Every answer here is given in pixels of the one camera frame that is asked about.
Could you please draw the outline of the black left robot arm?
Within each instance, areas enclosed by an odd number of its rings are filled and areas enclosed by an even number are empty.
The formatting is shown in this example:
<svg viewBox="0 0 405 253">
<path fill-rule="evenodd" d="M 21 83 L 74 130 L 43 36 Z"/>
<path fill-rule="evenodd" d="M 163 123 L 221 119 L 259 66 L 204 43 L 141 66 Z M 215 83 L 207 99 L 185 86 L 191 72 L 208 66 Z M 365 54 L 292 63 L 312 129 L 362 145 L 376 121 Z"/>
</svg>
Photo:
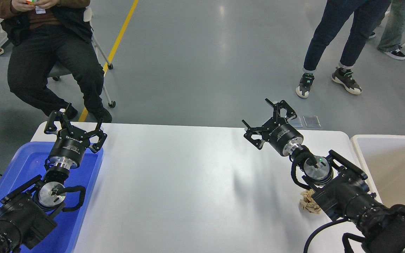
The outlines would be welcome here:
<svg viewBox="0 0 405 253">
<path fill-rule="evenodd" d="M 8 193 L 0 207 L 0 253 L 19 253 L 21 246 L 34 248 L 57 226 L 54 218 L 61 212 L 77 211 L 83 206 L 84 186 L 65 186 L 70 171 L 78 168 L 85 151 L 97 153 L 107 138 L 101 129 L 103 119 L 93 131 L 71 124 L 66 110 L 51 112 L 45 134 L 57 139 L 45 160 L 46 172 L 37 175 Z"/>
</svg>

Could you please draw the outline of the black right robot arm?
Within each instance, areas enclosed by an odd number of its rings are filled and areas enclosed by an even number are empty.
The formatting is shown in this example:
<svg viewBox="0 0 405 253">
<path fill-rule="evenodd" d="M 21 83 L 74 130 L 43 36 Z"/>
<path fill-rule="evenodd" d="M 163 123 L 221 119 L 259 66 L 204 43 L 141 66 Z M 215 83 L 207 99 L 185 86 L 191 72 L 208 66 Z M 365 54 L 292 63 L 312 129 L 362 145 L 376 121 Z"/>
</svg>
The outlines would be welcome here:
<svg viewBox="0 0 405 253">
<path fill-rule="evenodd" d="M 331 219 L 312 232 L 303 251 L 308 252 L 311 241 L 323 229 L 350 221 L 362 235 L 342 235 L 346 253 L 353 252 L 350 240 L 360 243 L 366 253 L 405 253 L 405 205 L 387 208 L 378 202 L 366 184 L 367 174 L 336 151 L 330 150 L 326 157 L 314 155 L 302 144 L 303 135 L 289 124 L 297 118 L 294 109 L 284 100 L 266 102 L 273 108 L 272 117 L 256 128 L 243 121 L 244 138 L 259 150 L 269 143 L 281 156 L 287 156 L 294 183 L 313 190 L 314 202 Z"/>
</svg>

